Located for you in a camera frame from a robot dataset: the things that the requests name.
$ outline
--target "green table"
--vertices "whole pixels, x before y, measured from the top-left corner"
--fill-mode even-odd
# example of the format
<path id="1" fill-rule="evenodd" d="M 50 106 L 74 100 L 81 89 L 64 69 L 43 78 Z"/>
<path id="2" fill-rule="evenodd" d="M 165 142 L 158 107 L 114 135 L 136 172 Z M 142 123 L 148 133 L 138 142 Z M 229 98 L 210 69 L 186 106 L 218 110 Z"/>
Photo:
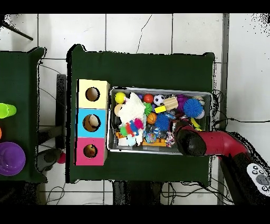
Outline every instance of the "green table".
<path id="1" fill-rule="evenodd" d="M 200 181 L 208 186 L 208 156 L 108 152 L 104 166 L 74 166 L 75 100 L 77 79 L 106 80 L 111 87 L 212 92 L 214 58 L 213 53 L 124 54 L 86 52 L 79 44 L 71 47 L 67 53 L 71 98 L 67 96 L 66 180 Z"/>
<path id="2" fill-rule="evenodd" d="M 0 180 L 46 182 L 46 177 L 35 167 L 38 132 L 37 64 L 44 53 L 44 48 L 34 48 L 27 53 L 0 51 L 0 102 L 17 108 L 16 115 L 0 119 L 0 142 L 18 144 L 26 156 L 25 166 L 19 174 L 0 175 Z"/>

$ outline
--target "white ball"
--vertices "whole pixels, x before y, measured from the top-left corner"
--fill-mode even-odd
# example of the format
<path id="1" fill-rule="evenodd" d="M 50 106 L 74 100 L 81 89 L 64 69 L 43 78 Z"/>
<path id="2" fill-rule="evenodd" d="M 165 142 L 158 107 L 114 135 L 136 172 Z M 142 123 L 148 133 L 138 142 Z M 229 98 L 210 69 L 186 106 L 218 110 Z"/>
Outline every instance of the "white ball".
<path id="1" fill-rule="evenodd" d="M 157 106 L 162 106 L 164 105 L 164 100 L 165 97 L 163 95 L 156 95 L 154 97 L 154 104 L 156 104 Z"/>
<path id="2" fill-rule="evenodd" d="M 202 110 L 201 114 L 198 117 L 195 117 L 196 119 L 202 119 L 205 115 L 205 111 Z"/>

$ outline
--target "button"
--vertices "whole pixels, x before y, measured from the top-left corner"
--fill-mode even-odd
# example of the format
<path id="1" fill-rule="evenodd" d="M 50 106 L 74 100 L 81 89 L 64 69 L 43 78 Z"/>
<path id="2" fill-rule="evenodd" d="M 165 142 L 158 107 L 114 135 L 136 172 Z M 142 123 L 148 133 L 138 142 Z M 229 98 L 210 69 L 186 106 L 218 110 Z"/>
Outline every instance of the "button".
<path id="1" fill-rule="evenodd" d="M 267 187 L 267 186 L 263 186 L 263 187 L 262 187 L 262 190 L 263 190 L 263 191 L 268 191 L 268 187 Z"/>

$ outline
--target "hole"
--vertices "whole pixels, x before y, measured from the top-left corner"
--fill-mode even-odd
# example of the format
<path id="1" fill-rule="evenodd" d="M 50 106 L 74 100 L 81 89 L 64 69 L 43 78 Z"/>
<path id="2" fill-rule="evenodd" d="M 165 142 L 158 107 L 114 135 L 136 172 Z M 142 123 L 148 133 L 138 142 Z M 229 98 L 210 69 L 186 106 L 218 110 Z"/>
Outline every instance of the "hole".
<path id="1" fill-rule="evenodd" d="M 88 132 L 95 132 L 100 127 L 99 117 L 95 114 L 87 115 L 84 118 L 82 125 L 84 129 L 87 130 Z"/>
<path id="2" fill-rule="evenodd" d="M 97 147 L 95 147 L 92 144 L 87 145 L 86 147 L 83 148 L 83 154 L 87 158 L 94 158 L 97 155 L 97 153 L 98 153 Z"/>
<path id="3" fill-rule="evenodd" d="M 100 93 L 96 87 L 88 88 L 85 92 L 85 97 L 91 102 L 95 102 L 99 99 Z"/>

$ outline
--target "yellow box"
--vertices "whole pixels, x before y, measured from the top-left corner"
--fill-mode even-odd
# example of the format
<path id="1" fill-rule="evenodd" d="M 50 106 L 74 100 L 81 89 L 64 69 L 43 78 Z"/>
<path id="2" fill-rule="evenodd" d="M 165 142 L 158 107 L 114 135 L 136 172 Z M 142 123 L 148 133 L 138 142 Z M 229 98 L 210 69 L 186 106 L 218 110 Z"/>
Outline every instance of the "yellow box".
<path id="1" fill-rule="evenodd" d="M 79 108 L 107 109 L 109 89 L 106 81 L 79 79 Z"/>

